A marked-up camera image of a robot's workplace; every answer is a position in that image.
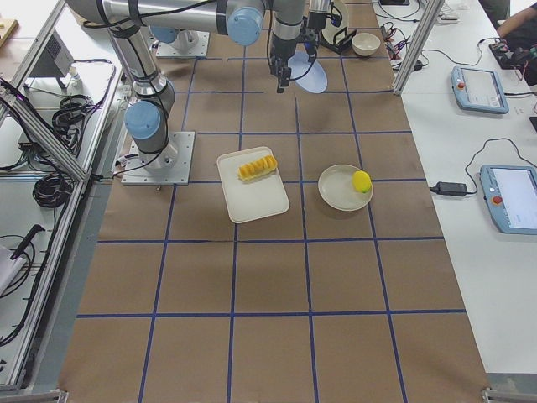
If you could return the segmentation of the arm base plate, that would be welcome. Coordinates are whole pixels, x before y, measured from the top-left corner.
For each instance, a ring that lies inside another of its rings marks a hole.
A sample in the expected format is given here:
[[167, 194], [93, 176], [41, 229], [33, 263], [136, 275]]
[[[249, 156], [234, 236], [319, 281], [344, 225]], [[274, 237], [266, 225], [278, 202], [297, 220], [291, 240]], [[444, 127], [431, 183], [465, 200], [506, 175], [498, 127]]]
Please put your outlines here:
[[158, 157], [140, 153], [135, 141], [131, 141], [130, 152], [137, 154], [127, 161], [121, 182], [125, 186], [187, 186], [196, 134], [171, 132], [167, 147]]
[[191, 59], [206, 57], [210, 34], [195, 30], [161, 29], [154, 32], [158, 40], [156, 57]]

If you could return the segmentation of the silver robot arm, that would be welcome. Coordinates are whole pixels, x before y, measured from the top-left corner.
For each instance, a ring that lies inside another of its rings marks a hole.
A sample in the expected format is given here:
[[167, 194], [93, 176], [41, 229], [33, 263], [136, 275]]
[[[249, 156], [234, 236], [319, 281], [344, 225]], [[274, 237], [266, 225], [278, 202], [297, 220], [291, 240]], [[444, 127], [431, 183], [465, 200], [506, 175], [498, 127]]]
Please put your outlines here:
[[279, 75], [288, 68], [298, 44], [310, 57], [316, 55], [319, 34], [331, 18], [330, 1], [181, 1], [161, 3], [150, 11], [140, 6], [139, 20], [147, 24], [154, 37], [178, 50], [188, 50], [200, 32], [227, 36], [243, 47], [258, 41], [264, 17], [271, 18], [267, 59], [271, 73]]
[[137, 97], [125, 114], [125, 126], [138, 147], [142, 166], [162, 170], [177, 153], [170, 144], [169, 113], [175, 102], [171, 82], [155, 63], [141, 28], [201, 31], [228, 36], [241, 46], [256, 42], [270, 11], [276, 24], [270, 42], [269, 69], [282, 92], [291, 78], [289, 59], [300, 41], [303, 1], [70, 1], [88, 29], [106, 29]]

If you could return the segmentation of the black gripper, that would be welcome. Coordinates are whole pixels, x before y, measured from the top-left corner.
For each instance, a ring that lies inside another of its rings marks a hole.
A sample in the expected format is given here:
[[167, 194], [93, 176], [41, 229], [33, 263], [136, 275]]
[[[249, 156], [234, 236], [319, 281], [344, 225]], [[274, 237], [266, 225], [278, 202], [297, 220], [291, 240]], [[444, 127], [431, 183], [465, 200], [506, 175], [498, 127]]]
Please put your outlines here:
[[308, 53], [308, 62], [314, 63], [316, 60], [316, 52], [319, 47], [320, 30], [318, 28], [311, 28], [305, 26], [302, 28], [302, 43], [305, 47], [305, 51]]
[[291, 68], [289, 59], [295, 54], [297, 39], [281, 39], [275, 33], [270, 35], [268, 64], [270, 73], [277, 77], [277, 93], [283, 93], [290, 84]]

